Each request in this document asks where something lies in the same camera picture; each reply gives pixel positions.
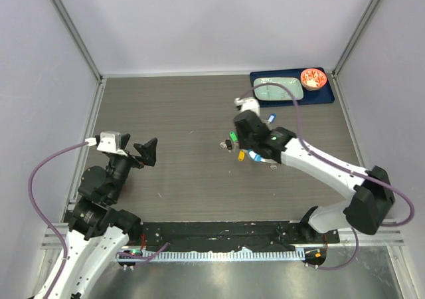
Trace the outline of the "aluminium frame rail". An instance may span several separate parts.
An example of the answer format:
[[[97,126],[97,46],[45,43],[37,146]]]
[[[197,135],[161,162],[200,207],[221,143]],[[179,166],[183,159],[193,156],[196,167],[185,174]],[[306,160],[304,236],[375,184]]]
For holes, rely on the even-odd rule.
[[[40,217],[40,219],[44,222],[44,224],[47,225],[47,227],[54,233],[54,235],[57,237],[61,248],[64,250],[64,252],[67,251],[67,246],[66,246],[66,241],[64,239],[64,237],[61,235],[61,233],[59,232],[59,230],[56,228],[55,224],[50,222],[50,220],[46,217],[46,215],[42,212],[42,210],[40,209],[40,207],[37,205],[35,196],[34,196],[34,192],[33,192],[33,182],[35,179],[35,175],[37,174],[37,171],[39,171],[41,169],[42,166],[46,165],[48,162],[50,162],[51,160],[53,160],[54,158],[70,152],[72,150],[77,150],[80,148],[85,148],[87,147],[87,149],[89,147],[95,146],[96,145],[96,139],[95,139],[95,135],[93,135],[93,131],[94,131],[94,124],[96,122],[96,118],[98,116],[98,112],[100,109],[100,102],[102,100],[102,96],[104,94],[104,89],[106,86],[106,80],[107,78],[105,77],[101,77],[96,91],[95,91],[95,95],[94,95],[94,100],[92,103],[92,108],[89,114],[89,119],[86,125],[86,130],[84,131],[84,135],[86,136],[86,138],[78,144],[75,144],[73,146],[64,148],[56,153],[53,153],[52,155],[48,156],[47,158],[45,158],[44,160],[42,160],[33,170],[32,173],[28,179],[28,183],[27,183],[27,191],[28,191],[28,196],[31,202],[31,205],[34,209],[34,211],[36,212],[36,214]]]

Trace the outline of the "red patterned bowl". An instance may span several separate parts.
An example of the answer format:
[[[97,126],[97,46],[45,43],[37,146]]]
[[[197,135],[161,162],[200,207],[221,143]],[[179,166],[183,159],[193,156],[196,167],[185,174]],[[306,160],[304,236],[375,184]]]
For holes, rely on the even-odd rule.
[[[315,91],[326,85],[327,76],[321,69],[307,68],[301,72],[300,81],[305,89]]]

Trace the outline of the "yellow tagged key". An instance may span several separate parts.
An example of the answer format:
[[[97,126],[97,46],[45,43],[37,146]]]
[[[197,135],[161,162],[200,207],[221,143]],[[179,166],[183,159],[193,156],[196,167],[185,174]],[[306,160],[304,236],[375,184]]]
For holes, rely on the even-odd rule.
[[[246,150],[241,149],[241,150],[238,152],[238,161],[244,161],[244,160],[245,160],[245,158],[246,158]]]

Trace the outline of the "blue tagged key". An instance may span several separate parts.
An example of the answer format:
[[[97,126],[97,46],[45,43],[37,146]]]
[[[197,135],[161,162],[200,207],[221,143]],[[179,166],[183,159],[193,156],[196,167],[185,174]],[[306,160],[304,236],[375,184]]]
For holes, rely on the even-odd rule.
[[[270,114],[268,119],[266,120],[267,124],[271,124],[274,120],[276,119],[276,115],[275,114]]]

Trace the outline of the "green tagged key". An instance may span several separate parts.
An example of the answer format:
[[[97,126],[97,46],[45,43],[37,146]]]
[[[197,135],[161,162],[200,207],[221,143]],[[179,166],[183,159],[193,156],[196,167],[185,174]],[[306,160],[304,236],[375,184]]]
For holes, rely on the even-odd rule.
[[[229,137],[231,141],[237,146],[239,144],[238,136],[235,132],[229,132]]]

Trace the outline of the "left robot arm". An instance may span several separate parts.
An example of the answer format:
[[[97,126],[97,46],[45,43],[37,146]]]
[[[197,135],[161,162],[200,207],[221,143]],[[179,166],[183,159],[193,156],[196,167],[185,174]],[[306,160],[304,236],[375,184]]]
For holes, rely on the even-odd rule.
[[[101,132],[52,154],[32,170],[27,183],[31,205],[58,237],[62,247],[35,298],[87,298],[120,249],[140,240],[143,229],[141,219],[128,211],[117,211],[113,206],[118,202],[131,169],[156,164],[158,139],[134,144],[137,154],[132,155],[126,150],[130,138],[129,134]],[[33,181],[37,171],[47,162],[83,147],[96,148],[108,158],[108,164],[106,167],[89,167],[82,174],[77,189],[79,200],[68,220],[68,230],[62,235],[37,205]]]

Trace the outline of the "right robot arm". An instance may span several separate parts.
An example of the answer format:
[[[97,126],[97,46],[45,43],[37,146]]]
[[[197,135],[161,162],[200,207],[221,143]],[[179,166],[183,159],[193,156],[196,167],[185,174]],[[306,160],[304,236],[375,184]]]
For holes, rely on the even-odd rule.
[[[283,127],[269,128],[253,111],[233,119],[240,148],[256,153],[261,161],[294,167],[330,186],[343,196],[340,203],[308,211],[300,225],[303,240],[313,243],[334,229],[352,227],[374,235],[394,205],[388,173],[351,165],[309,144]]]

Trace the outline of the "metal keyring holder blue handle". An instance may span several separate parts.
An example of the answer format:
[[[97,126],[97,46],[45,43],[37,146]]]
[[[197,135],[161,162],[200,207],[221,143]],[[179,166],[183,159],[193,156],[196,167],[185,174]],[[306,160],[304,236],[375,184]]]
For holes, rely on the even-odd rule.
[[[262,163],[268,163],[268,160],[263,158],[260,154],[256,153],[253,150],[247,150],[246,151],[248,156],[255,162],[262,162]]]

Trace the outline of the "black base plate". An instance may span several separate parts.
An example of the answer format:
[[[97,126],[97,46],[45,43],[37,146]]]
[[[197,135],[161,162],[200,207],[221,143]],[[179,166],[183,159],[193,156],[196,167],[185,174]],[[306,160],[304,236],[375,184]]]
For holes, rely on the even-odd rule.
[[[278,252],[303,249],[302,262],[321,265],[327,247],[339,243],[336,230],[321,234],[289,221],[144,222],[130,238],[118,262],[145,265],[161,252]]]

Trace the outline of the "light green rectangular plate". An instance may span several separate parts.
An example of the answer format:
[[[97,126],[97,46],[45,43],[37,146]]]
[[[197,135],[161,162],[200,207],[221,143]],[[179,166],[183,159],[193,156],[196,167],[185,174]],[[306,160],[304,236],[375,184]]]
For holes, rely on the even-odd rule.
[[[272,77],[272,78],[257,78],[253,82],[253,86],[264,84],[255,89],[254,95],[261,101],[280,102],[291,100],[291,96],[279,86],[272,85],[278,83],[287,88],[296,100],[303,98],[303,87],[298,78],[293,77]]]

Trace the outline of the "black tagged key bunch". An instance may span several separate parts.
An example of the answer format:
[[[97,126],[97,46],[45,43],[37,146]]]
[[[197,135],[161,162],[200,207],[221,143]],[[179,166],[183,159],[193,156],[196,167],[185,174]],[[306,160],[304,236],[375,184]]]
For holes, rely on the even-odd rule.
[[[226,148],[228,151],[233,150],[232,141],[230,139],[226,139],[224,142],[220,143],[221,148]]]

